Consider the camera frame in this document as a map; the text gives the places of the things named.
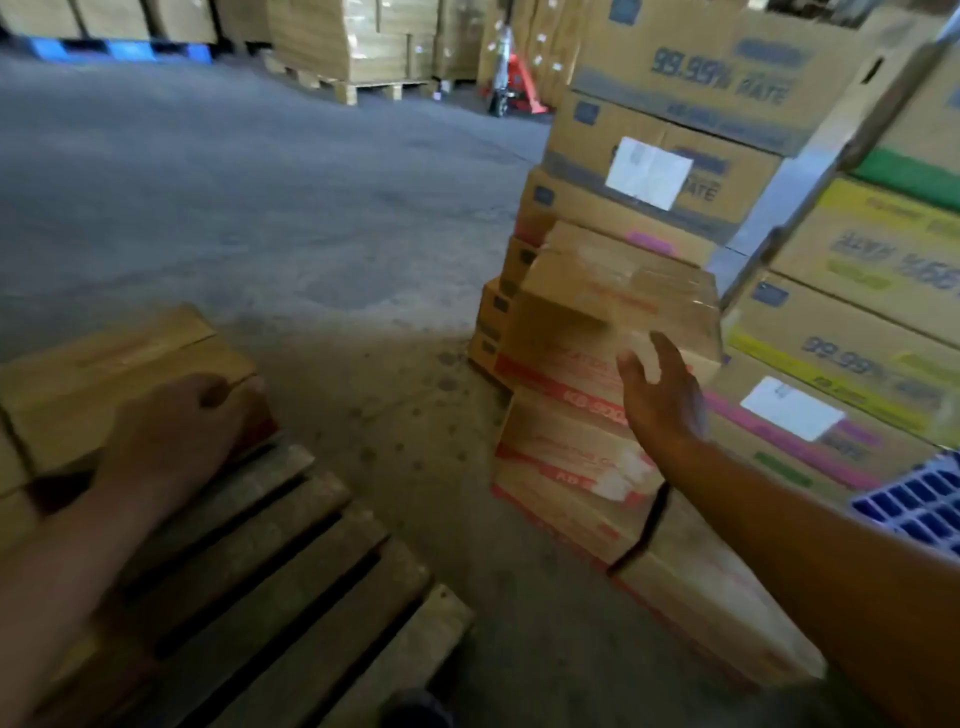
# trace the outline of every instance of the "wooden pallet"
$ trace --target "wooden pallet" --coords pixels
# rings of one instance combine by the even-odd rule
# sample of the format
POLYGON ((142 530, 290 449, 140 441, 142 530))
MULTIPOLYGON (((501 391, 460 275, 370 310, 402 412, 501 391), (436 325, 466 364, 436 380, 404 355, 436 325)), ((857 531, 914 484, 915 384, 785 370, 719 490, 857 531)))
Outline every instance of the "wooden pallet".
POLYGON ((470 609, 312 466, 274 440, 124 569, 119 611, 158 669, 116 724, 358 724, 465 636, 470 609))
POLYGON ((85 63, 120 61, 165 63, 193 61, 213 63, 209 45, 179 43, 171 40, 111 40, 83 38, 62 40, 48 37, 22 37, 18 42, 42 61, 85 63))
POLYGON ((264 52, 263 63, 267 70, 277 75, 288 76, 297 81, 305 88, 333 88, 337 101, 349 107, 357 104, 357 89, 359 88, 379 88, 391 101, 400 101, 403 98, 403 87, 406 85, 423 85, 428 83, 426 80, 411 81, 404 79, 402 81, 366 81, 355 83, 351 81, 337 81, 328 79, 312 71, 300 71, 292 68, 274 58, 272 53, 264 52))

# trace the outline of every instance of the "white label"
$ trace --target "white label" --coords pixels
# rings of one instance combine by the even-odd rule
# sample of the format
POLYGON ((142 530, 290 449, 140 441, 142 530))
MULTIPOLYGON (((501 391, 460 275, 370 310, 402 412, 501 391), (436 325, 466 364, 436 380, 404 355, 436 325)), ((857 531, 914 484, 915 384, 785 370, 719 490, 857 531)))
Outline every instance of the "white label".
POLYGON ((831 407, 772 376, 765 376, 740 405, 808 443, 846 417, 842 409, 831 407))
POLYGON ((670 209, 692 166, 693 159, 624 136, 610 165, 607 187, 647 205, 670 209))

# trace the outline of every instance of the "warehouse floor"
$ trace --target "warehouse floor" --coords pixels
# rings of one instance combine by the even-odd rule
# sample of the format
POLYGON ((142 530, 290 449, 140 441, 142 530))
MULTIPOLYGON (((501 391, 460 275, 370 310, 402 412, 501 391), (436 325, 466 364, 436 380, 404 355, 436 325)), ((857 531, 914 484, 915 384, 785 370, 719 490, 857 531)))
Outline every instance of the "warehouse floor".
POLYGON ((476 609, 463 726, 669 728, 741 699, 490 494, 506 400, 464 351, 545 120, 491 119, 470 91, 349 109, 225 62, 8 53, 0 95, 0 359, 195 302, 279 418, 476 609))

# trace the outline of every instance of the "box flap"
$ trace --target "box flap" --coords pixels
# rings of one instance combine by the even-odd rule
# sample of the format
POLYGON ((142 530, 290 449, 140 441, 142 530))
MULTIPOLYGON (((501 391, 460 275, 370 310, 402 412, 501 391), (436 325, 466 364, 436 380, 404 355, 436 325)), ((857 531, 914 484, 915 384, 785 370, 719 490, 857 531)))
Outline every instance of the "box flap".
POLYGON ((627 330, 659 330, 720 360, 713 275, 558 221, 521 290, 627 330))

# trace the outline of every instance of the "red stripe on box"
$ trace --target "red stripe on box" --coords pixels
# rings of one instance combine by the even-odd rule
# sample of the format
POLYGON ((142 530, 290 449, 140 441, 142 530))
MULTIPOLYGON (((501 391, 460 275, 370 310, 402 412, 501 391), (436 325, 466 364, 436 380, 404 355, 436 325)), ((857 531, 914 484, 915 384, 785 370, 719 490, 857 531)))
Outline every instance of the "red stripe on box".
POLYGON ((854 490, 872 491, 874 488, 883 485, 878 478, 830 460, 796 435, 771 425, 750 410, 737 404, 731 404, 713 392, 704 392, 704 398, 707 400, 710 409, 721 417, 725 417, 735 425, 752 432, 760 439, 780 448, 814 470, 849 485, 854 490))

